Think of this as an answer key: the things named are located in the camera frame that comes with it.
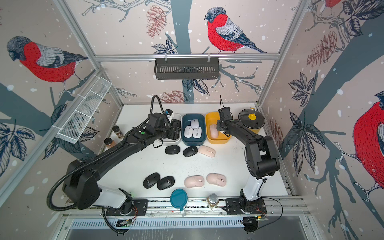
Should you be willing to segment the white mouse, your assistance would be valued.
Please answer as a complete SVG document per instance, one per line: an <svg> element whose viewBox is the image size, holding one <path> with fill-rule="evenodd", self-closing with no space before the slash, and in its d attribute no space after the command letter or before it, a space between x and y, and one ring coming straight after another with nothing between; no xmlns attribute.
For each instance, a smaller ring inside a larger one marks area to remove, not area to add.
<svg viewBox="0 0 384 240"><path fill-rule="evenodd" d="M191 127L193 129L197 129L199 127L199 120L198 119L191 120Z"/></svg>
<svg viewBox="0 0 384 240"><path fill-rule="evenodd" d="M201 127L197 127L197 128L194 128L193 129L193 137L195 138L195 139L199 139L199 138L201 138L201 136L202 136L202 128Z"/></svg>
<svg viewBox="0 0 384 240"><path fill-rule="evenodd" d="M193 136L194 129L191 126L186 126L184 130L184 137L189 139Z"/></svg>

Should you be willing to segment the pink mouse top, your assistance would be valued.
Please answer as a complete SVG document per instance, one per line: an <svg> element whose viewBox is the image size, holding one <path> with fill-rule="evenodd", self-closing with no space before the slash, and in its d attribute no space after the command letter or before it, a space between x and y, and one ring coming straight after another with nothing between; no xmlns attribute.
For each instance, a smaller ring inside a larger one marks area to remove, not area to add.
<svg viewBox="0 0 384 240"><path fill-rule="evenodd" d="M213 158L216 155L216 151L207 146L200 146L198 152L210 158Z"/></svg>

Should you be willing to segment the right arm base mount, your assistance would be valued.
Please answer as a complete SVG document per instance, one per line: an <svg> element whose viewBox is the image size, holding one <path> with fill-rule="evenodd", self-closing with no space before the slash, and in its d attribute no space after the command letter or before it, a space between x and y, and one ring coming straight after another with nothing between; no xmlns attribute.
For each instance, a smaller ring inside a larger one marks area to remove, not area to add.
<svg viewBox="0 0 384 240"><path fill-rule="evenodd" d="M229 215L267 214L266 205L262 198L254 201L248 201L242 196L237 199L226 199L226 204L224 207L222 207L222 209Z"/></svg>

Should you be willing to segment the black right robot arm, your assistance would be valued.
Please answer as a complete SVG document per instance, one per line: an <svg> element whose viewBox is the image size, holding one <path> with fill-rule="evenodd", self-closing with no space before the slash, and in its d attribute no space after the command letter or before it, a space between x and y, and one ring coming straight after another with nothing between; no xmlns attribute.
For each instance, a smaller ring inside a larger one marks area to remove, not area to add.
<svg viewBox="0 0 384 240"><path fill-rule="evenodd" d="M235 120L229 107L219 109L217 130L235 137L245 145L245 162L250 177L241 190L241 196L246 201L256 201L260 198L260 190L268 177L280 170L274 140L252 132L240 120Z"/></svg>

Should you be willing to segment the black mouse small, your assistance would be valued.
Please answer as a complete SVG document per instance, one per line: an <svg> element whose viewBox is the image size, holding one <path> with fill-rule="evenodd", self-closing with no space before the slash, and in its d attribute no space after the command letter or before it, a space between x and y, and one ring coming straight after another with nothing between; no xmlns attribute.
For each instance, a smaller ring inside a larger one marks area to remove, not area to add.
<svg viewBox="0 0 384 240"><path fill-rule="evenodd" d="M178 140L179 137L180 137L180 130L174 130L173 134L172 134L172 140Z"/></svg>

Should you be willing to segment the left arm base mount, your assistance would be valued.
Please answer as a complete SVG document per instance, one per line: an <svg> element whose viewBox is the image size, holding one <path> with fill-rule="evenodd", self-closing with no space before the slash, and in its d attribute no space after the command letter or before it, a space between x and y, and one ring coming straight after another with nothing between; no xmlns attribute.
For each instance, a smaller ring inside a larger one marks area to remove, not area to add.
<svg viewBox="0 0 384 240"><path fill-rule="evenodd" d="M149 201L146 199L134 199L131 194L119 188L119 191L127 198L120 208L106 207L107 216L145 216Z"/></svg>

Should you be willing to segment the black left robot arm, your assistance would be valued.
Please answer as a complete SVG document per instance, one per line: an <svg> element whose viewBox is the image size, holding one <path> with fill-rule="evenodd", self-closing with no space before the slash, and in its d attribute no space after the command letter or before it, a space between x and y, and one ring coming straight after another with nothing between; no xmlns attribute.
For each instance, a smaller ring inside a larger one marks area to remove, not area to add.
<svg viewBox="0 0 384 240"><path fill-rule="evenodd" d="M137 127L125 134L123 140L92 158L88 162L75 160L67 168L67 174L61 177L47 195L47 206L56 212L77 208L87 209L91 206L123 209L128 213L132 209L132 196L124 189L110 189L98 184L98 181L111 169L128 157L153 145L157 140L166 138L171 130L173 112L160 108L159 113L150 110L148 117ZM53 203L53 195L59 186L73 202L66 207L58 207Z"/></svg>

